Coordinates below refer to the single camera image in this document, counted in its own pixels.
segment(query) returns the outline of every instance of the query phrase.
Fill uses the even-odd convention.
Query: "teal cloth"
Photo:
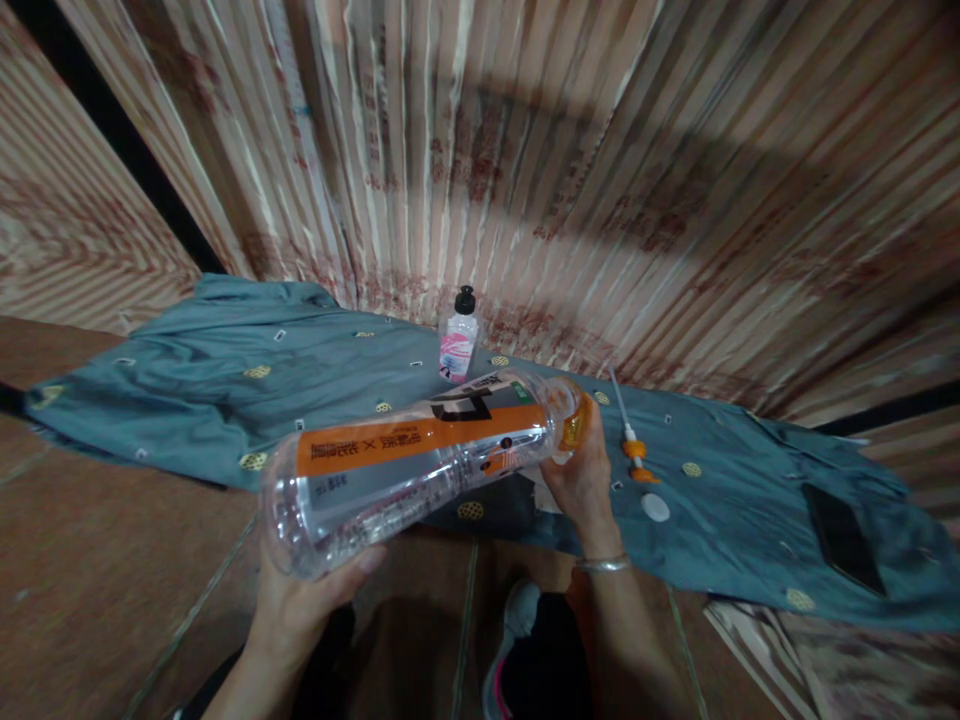
[[[340,308],[318,285],[207,275],[192,299],[119,347],[33,388],[28,410],[58,441],[102,459],[256,491],[258,474],[241,466],[244,456],[269,453],[297,420],[307,428],[334,425],[372,415],[381,402],[400,408],[449,389],[437,375],[438,354],[435,332]],[[491,356],[479,351],[476,375],[496,369]],[[244,374],[262,366],[265,376]],[[609,382],[573,377],[614,400]],[[57,386],[59,395],[50,390]],[[647,444],[647,466],[662,481],[630,480],[619,413],[603,407],[614,479],[624,483],[612,492],[614,512],[639,567],[680,588],[786,610],[797,610],[788,598],[809,598],[808,612],[835,620],[960,630],[960,564],[947,533],[852,443],[724,403],[636,388],[623,395]],[[702,474],[689,477],[684,463]],[[800,492],[805,482],[853,506],[888,599],[824,564]],[[641,508],[650,489],[669,506],[667,522],[653,522]],[[429,522],[578,552],[566,518],[538,514],[531,496],[531,482],[511,476],[463,497],[483,503],[483,519],[460,520],[461,500]]]

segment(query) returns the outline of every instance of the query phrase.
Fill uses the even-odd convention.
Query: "silver bracelet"
[[[586,573],[617,572],[618,570],[626,570],[630,567],[630,556],[624,553],[623,555],[608,558],[607,560],[587,560],[586,558],[580,558],[577,560],[577,567]]]

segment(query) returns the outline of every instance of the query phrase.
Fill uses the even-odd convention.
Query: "black pants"
[[[291,717],[339,718],[346,715],[346,683],[333,667],[353,636],[356,618],[349,605],[330,617],[297,690]],[[227,658],[184,708],[182,720],[200,720],[223,685],[243,648]],[[592,718],[587,656],[577,621],[563,595],[544,593],[530,637],[520,638],[503,663],[501,688],[517,720]]]

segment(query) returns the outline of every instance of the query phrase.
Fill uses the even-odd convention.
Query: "orange pump nozzle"
[[[620,394],[620,385],[617,383],[617,376],[613,372],[613,364],[608,363],[607,369],[610,371],[610,379],[613,381],[613,389],[617,394],[617,403],[620,405],[620,416],[623,418],[623,435],[626,438],[623,445],[623,454],[630,458],[630,477],[637,482],[659,483],[653,473],[643,466],[643,459],[647,456],[647,446],[637,440],[636,433],[630,427],[630,420],[627,418],[627,409],[623,404],[623,396]]]

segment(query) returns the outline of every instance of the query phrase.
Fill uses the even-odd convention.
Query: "clear plastic bottle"
[[[467,381],[483,326],[474,314],[476,298],[473,288],[464,285],[453,304],[453,314],[440,318],[440,377],[454,385]]]
[[[284,438],[260,477],[270,554],[322,577],[466,490],[575,450],[568,378],[500,370],[403,410]]]

